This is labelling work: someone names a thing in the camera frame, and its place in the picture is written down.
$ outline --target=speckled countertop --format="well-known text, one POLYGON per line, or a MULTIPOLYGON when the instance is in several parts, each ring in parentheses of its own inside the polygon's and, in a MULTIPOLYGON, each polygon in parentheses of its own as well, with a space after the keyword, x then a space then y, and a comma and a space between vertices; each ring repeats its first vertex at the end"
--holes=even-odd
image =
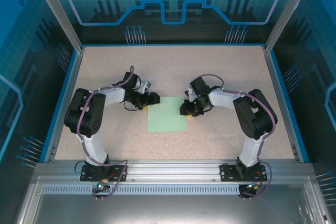
MULTIPOLYGON (((260 46, 87 47, 75 89, 93 90, 117 82, 130 65, 161 96, 183 96, 189 83, 203 73, 221 76, 229 90, 259 88, 278 116, 276 131, 261 156, 293 158, 260 46)), ((218 84, 211 77, 206 82, 210 87, 218 84)), ((244 141, 235 111, 220 107, 187 118, 187 131, 149 133, 147 111, 130 112, 113 104, 104 110, 99 134, 111 159, 235 159, 244 141)), ((64 127, 56 159, 84 158, 77 138, 64 127)))

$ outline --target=green paper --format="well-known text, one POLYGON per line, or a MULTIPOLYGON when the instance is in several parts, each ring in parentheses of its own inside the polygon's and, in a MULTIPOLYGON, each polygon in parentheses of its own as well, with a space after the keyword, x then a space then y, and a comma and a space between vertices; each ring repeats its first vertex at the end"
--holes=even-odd
POLYGON ((183 97, 160 97, 160 103, 148 106, 148 132, 186 131, 185 116, 180 115, 183 97))

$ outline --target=blue enclosure wall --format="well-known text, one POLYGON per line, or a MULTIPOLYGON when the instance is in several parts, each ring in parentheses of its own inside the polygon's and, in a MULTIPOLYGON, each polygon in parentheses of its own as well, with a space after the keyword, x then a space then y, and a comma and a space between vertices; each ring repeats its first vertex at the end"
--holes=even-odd
POLYGON ((287 0, 60 0, 83 44, 265 43, 287 0))
POLYGON ((0 9, 0 223, 14 223, 73 47, 45 0, 0 0, 0 9))
POLYGON ((301 0, 274 53, 316 173, 336 173, 336 0, 301 0))

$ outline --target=beige table surface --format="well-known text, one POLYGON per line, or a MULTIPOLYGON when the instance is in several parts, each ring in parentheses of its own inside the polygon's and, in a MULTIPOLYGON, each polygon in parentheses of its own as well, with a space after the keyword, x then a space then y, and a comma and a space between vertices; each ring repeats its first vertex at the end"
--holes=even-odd
MULTIPOLYGON (((262 158, 293 158, 265 58, 260 46, 87 47, 76 88, 94 90, 123 78, 130 65, 160 96, 183 96, 189 83, 214 73, 229 90, 259 88, 278 116, 262 158)), ((220 84, 212 77, 210 87, 220 84)), ((197 118, 187 117, 187 131, 149 133, 147 111, 130 112, 122 104, 105 108, 99 131, 111 159, 235 159, 244 134, 234 110, 214 107, 197 118)), ((55 159, 84 159, 77 138, 64 127, 55 159)))

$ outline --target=enclosure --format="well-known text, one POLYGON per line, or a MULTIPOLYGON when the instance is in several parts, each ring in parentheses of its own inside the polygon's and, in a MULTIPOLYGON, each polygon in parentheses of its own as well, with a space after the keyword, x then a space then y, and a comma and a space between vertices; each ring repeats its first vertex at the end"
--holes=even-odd
POLYGON ((1 223, 334 223, 336 0, 0 5, 1 223), (102 145, 128 164, 96 202, 65 115, 77 88, 117 83, 131 65, 166 107, 105 107, 102 145), (221 181, 243 148, 235 110, 180 116, 205 73, 228 90, 260 89, 278 118, 261 153, 271 184, 251 202, 237 196, 246 183, 221 181))

